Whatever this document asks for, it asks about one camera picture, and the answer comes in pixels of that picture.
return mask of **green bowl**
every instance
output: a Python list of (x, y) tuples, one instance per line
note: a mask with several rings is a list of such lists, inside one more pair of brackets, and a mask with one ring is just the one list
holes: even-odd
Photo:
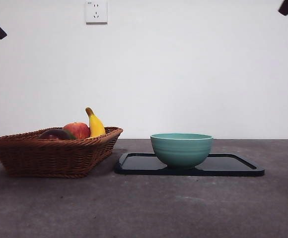
[(169, 168), (193, 168), (210, 153), (213, 137), (202, 134), (167, 133), (150, 136), (157, 158)]

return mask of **banana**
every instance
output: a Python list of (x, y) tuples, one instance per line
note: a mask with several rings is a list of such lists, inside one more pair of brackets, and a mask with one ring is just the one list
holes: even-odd
[(90, 137), (94, 138), (105, 134), (105, 129), (102, 122), (95, 116), (91, 108), (85, 109), (89, 116)]

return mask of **brown wicker basket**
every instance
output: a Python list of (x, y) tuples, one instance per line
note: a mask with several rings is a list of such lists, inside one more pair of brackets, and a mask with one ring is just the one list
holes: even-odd
[(38, 139), (41, 133), (53, 128), (0, 137), (0, 162), (8, 175), (82, 178), (112, 154), (123, 131), (106, 127), (105, 135), (91, 139)]

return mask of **bowl base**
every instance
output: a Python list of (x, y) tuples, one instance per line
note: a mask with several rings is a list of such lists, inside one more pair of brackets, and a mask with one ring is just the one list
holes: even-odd
[(192, 170), (195, 168), (195, 166), (187, 166), (187, 167), (176, 167), (176, 166), (167, 166), (166, 168), (170, 170)]

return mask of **rectangular tray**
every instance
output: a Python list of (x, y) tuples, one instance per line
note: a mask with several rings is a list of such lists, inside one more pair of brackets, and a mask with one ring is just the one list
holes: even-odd
[(122, 175), (262, 176), (262, 167), (234, 154), (209, 154), (192, 169), (170, 169), (154, 153), (125, 153), (115, 165)]

